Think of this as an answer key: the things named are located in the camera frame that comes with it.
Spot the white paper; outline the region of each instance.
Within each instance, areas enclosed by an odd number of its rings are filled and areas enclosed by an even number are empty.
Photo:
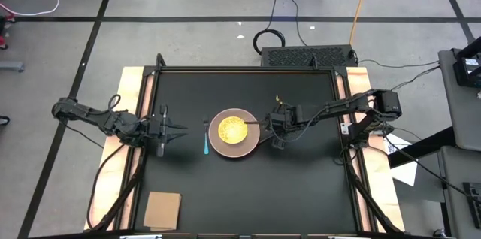
[[[393,134],[388,135],[388,139],[398,148],[402,149],[408,145],[411,145],[409,142],[405,141],[402,138],[398,138]],[[385,148],[388,148],[388,153],[391,154],[396,151],[389,142],[385,139],[384,140]],[[416,169],[418,168],[418,164],[416,162],[409,162],[407,164],[401,165],[396,168],[392,168],[392,177],[396,180],[399,180],[403,183],[406,183],[410,186],[414,186],[414,180],[416,179]]]

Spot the wooden board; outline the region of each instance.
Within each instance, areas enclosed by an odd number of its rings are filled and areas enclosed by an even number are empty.
[[[125,67],[123,69],[120,80],[118,93],[122,96],[122,101],[116,107],[116,110],[128,109],[135,112],[137,106],[139,91],[141,88],[143,67]],[[351,93],[365,92],[371,88],[366,68],[348,68],[348,80]],[[342,79],[338,78],[338,89],[341,98],[345,96]],[[146,114],[148,110],[148,103],[151,97],[153,78],[147,80],[147,87],[144,96],[144,105],[141,107],[141,114]],[[356,114],[356,119],[360,121],[364,114]],[[377,136],[369,138],[369,144],[376,148],[384,150],[383,139]],[[119,146],[118,138],[109,137],[105,141],[104,152],[102,153],[101,162],[107,158]],[[123,172],[125,170],[127,160],[127,148],[122,149],[115,155],[104,167],[101,172],[98,182],[95,197],[90,210],[92,224],[95,225],[107,213],[112,203],[119,195],[120,185],[122,183]],[[138,149],[135,151],[135,156],[138,156]],[[364,148],[365,166],[368,173],[369,187],[374,200],[381,207],[383,212],[387,215],[392,223],[401,230],[404,230],[404,224],[399,209],[398,197],[395,192],[394,182],[392,180],[391,169],[387,155],[372,148]],[[137,165],[137,157],[134,157],[132,163],[132,171]],[[370,231],[368,213],[366,204],[363,198],[358,194],[359,208],[361,211],[362,227],[365,231]],[[123,210],[123,219],[120,228],[128,228],[130,212],[132,208],[132,194],[127,198]]]

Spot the wooden table frame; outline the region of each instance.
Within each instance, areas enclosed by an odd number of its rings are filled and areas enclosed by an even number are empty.
[[[153,90],[154,75],[150,74],[142,85],[144,76],[144,67],[125,67],[120,79],[118,94],[122,96],[122,101],[116,106],[115,110],[129,110],[131,113],[136,113],[138,116],[147,115],[151,102],[151,92]],[[347,68],[347,80],[349,83],[350,94],[358,92],[365,92],[371,88],[369,83],[368,72],[366,68]],[[337,89],[341,98],[346,97],[344,89],[343,78],[337,76]],[[138,101],[139,97],[144,97],[143,101]],[[357,121],[362,120],[364,114],[357,113],[355,118]],[[344,121],[349,122],[349,116],[344,116]],[[369,137],[369,144],[376,148],[383,148],[383,139],[379,136],[371,135]],[[104,144],[104,151],[102,153],[101,163],[120,145],[117,137],[107,137]],[[104,166],[102,172],[98,176],[95,197],[90,208],[90,219],[92,224],[98,223],[101,218],[108,212],[112,203],[115,202],[119,195],[119,191],[123,187],[127,176],[126,170],[130,170],[129,175],[135,170],[140,155],[140,149],[122,148],[110,161]],[[383,210],[384,214],[390,218],[391,222],[400,230],[404,230],[404,224],[399,209],[398,197],[396,195],[394,182],[392,180],[391,169],[389,167],[388,157],[385,153],[375,150],[371,147],[363,149],[362,157],[358,157],[359,161],[364,161],[365,174],[362,174],[359,169],[359,164],[354,162],[354,169],[361,177],[367,177],[368,187],[371,195],[376,203]],[[126,169],[127,163],[131,164],[130,169]],[[134,204],[132,191],[127,198],[120,222],[116,224],[119,229],[127,229],[130,226],[132,206]],[[373,231],[372,227],[377,226],[380,231],[380,225],[374,225],[372,217],[368,213],[364,199],[357,193],[359,214],[362,222],[362,231]]]

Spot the concrete floor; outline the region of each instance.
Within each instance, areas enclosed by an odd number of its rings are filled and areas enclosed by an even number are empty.
[[[61,0],[52,17],[95,17],[102,0]],[[273,0],[110,0],[106,17],[269,16]],[[358,0],[296,0],[301,16],[352,17]],[[466,17],[481,17],[481,0],[457,0]],[[53,0],[2,0],[18,11],[48,9]],[[275,14],[294,16],[290,0],[277,0]],[[363,17],[456,17],[449,0],[365,0]],[[0,72],[0,114],[12,122],[0,129],[0,237],[18,235],[57,122],[50,109],[72,86],[92,22],[25,19],[8,29],[10,48],[0,60],[22,60],[23,73]],[[169,65],[259,65],[252,38],[266,22],[101,23],[78,99],[103,108],[116,92],[125,66],[153,65],[162,53]],[[299,24],[308,44],[346,44],[351,23]],[[475,37],[481,23],[469,24]],[[287,45],[300,45],[294,22],[273,23]],[[437,51],[463,47],[459,23],[359,23],[354,48],[360,59],[390,65],[431,62]],[[276,46],[265,36],[259,46]],[[389,69],[366,62],[372,87],[390,89],[426,68]],[[419,78],[399,91],[404,115],[394,125],[421,137],[450,126],[440,72]],[[98,142],[93,127],[72,123]],[[413,140],[408,134],[396,133]],[[101,151],[66,131],[30,236],[80,232]]]

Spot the brown plate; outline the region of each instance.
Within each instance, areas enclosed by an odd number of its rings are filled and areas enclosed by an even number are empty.
[[[244,122],[255,122],[256,118],[249,112],[240,108],[231,108],[224,110],[217,114],[209,126],[209,141],[212,147],[221,155],[230,158],[237,158],[247,155],[256,148],[261,136],[261,129],[257,124],[247,124],[247,136],[238,144],[228,144],[219,136],[219,124],[225,118],[230,116],[237,116],[244,120]]]

